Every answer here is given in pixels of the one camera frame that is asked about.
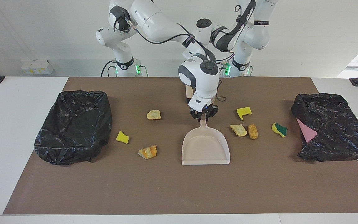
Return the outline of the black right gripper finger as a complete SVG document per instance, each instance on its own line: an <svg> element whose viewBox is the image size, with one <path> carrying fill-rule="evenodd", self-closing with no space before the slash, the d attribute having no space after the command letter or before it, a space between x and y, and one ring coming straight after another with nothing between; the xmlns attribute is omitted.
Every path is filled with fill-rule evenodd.
<svg viewBox="0 0 358 224"><path fill-rule="evenodd" d="M194 119L197 119L198 122L201 121L202 112L198 112L194 109L190 109L190 114Z"/></svg>
<svg viewBox="0 0 358 224"><path fill-rule="evenodd" d="M217 112L218 112L218 106L206 106L204 108L206 121L208 121L210 117L215 116Z"/></svg>

